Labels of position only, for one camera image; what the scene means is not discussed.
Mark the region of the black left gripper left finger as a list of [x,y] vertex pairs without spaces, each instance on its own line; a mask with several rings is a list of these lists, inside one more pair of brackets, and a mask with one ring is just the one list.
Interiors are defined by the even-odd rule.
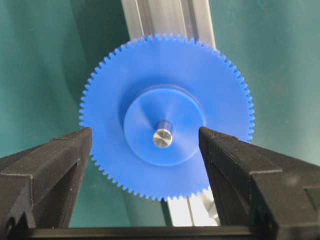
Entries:
[[92,149],[91,128],[0,160],[0,238],[18,227],[67,228]]

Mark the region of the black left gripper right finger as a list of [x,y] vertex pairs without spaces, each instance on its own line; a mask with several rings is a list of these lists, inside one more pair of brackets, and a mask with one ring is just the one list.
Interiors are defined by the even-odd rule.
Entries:
[[320,237],[320,168],[199,129],[199,148],[221,225],[247,225],[262,240]]

